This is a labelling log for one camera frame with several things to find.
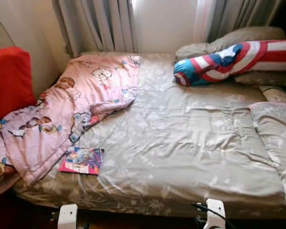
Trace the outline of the folded grey duvet pink edge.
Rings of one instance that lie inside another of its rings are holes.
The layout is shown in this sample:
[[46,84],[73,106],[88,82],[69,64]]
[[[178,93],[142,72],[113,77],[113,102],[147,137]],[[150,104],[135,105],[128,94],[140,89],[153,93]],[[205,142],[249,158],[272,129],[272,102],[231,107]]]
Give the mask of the folded grey duvet pink edge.
[[282,180],[286,205],[286,103],[263,101],[248,108],[255,130]]

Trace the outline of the red folded mattress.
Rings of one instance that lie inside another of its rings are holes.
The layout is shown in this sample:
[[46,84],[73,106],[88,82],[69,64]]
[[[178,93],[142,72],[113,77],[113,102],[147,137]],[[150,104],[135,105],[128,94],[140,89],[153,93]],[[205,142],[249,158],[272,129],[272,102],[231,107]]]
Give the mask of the red folded mattress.
[[35,102],[29,52],[16,46],[0,48],[0,120]]

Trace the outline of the pink cartoon print blanket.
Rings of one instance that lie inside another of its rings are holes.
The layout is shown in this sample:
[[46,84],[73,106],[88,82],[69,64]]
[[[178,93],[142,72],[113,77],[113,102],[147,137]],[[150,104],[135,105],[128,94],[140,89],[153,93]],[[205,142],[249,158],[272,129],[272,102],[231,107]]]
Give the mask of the pink cartoon print blanket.
[[0,120],[0,196],[15,183],[34,185],[91,126],[137,97],[141,58],[84,54],[71,59],[35,105]]

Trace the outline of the white sheer curtain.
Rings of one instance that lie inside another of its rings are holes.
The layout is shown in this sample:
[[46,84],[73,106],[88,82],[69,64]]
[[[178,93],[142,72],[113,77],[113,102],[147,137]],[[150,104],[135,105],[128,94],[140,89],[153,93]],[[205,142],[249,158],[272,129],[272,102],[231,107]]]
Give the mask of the white sheer curtain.
[[217,0],[132,0],[138,52],[172,53],[210,34]]

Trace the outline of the colourful comic book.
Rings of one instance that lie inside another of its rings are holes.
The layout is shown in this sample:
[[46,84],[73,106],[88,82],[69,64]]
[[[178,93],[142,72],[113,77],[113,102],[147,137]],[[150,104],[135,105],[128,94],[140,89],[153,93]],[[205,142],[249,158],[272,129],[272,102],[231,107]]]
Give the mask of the colourful comic book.
[[65,150],[64,159],[58,168],[61,172],[95,175],[100,173],[105,150],[71,146]]

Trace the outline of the bed with grey floral cover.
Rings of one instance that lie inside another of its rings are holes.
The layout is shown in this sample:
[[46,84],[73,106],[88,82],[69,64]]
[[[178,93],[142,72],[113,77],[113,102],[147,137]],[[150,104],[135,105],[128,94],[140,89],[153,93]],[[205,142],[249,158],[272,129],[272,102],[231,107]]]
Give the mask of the bed with grey floral cover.
[[17,197],[36,205],[187,217],[193,203],[223,201],[237,219],[286,219],[283,180],[254,128],[259,89],[224,82],[183,87],[172,54],[142,54],[137,98],[93,125],[77,146],[103,148],[98,175],[52,168]]

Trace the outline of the beige patterned pillow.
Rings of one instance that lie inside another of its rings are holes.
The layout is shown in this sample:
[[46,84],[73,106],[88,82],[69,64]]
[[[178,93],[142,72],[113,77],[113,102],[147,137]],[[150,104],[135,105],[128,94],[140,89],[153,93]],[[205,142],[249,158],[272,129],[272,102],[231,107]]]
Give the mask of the beige patterned pillow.
[[282,87],[260,85],[258,88],[262,91],[267,101],[286,103],[286,92]]

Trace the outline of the large grey pillow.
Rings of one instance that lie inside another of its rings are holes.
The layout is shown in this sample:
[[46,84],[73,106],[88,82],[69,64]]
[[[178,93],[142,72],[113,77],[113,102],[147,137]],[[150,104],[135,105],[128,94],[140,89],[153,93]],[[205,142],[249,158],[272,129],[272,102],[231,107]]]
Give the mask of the large grey pillow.
[[198,57],[201,55],[220,52],[233,44],[256,40],[286,40],[286,33],[282,28],[271,26],[253,26],[240,28],[215,39],[211,43],[193,43],[178,48],[175,52],[176,61]]

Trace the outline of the red white blue bolster pillow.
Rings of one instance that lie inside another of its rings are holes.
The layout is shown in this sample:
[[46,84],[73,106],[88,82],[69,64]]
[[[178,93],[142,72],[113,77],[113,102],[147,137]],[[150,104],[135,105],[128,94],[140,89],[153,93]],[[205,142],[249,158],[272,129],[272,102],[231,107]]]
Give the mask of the red white blue bolster pillow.
[[286,40],[241,42],[220,52],[180,60],[173,75],[180,85],[196,86],[249,71],[286,71]]

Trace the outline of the flat grey pillow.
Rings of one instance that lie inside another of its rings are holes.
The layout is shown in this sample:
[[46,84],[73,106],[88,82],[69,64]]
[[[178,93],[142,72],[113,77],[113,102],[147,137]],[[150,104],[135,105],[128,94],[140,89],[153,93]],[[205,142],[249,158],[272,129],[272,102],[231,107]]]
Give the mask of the flat grey pillow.
[[237,83],[262,86],[286,86],[286,72],[250,71],[234,77]]

